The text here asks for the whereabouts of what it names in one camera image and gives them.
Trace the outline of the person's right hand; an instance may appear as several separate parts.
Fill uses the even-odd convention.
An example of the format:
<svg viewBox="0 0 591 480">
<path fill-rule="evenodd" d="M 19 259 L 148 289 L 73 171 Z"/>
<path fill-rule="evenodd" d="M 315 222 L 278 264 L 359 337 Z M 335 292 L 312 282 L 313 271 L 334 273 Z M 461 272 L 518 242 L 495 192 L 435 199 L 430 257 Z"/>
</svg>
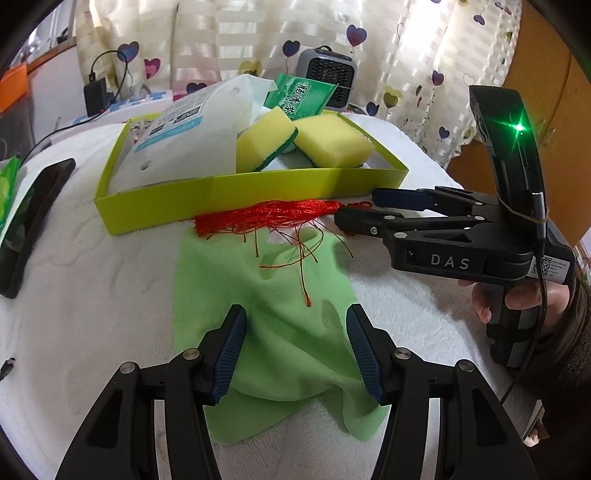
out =
<svg viewBox="0 0 591 480">
<path fill-rule="evenodd" d="M 489 300 L 482 286 L 465 280 L 459 280 L 461 287 L 472 286 L 472 304 L 480 321 L 487 324 L 492 319 Z M 553 282 L 546 283 L 548 306 L 541 334 L 554 331 L 564 316 L 570 301 L 570 290 L 566 285 Z M 515 286 L 506 297 L 506 305 L 512 310 L 527 310 L 540 306 L 542 301 L 541 287 L 533 279 L 525 280 Z"/>
</svg>

